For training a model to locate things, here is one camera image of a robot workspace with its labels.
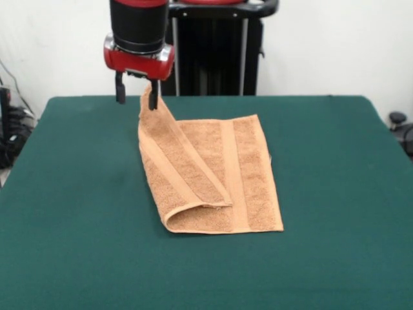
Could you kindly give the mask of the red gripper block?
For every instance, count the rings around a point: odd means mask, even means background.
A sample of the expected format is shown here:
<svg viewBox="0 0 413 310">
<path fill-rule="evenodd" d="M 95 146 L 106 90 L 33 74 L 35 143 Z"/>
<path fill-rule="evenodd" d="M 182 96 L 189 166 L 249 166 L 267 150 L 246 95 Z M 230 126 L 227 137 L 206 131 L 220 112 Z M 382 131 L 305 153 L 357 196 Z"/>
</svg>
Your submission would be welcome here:
<svg viewBox="0 0 413 310">
<path fill-rule="evenodd" d="M 157 54 L 139 55 L 121 50 L 109 33 L 103 45 L 104 60 L 108 68 L 117 71 L 115 75 L 116 101 L 125 104 L 126 92 L 123 73 L 137 74 L 150 80 L 148 107 L 157 109 L 159 96 L 159 80 L 165 81 L 172 72 L 175 60 L 175 49 L 172 45 L 164 45 Z"/>
</svg>

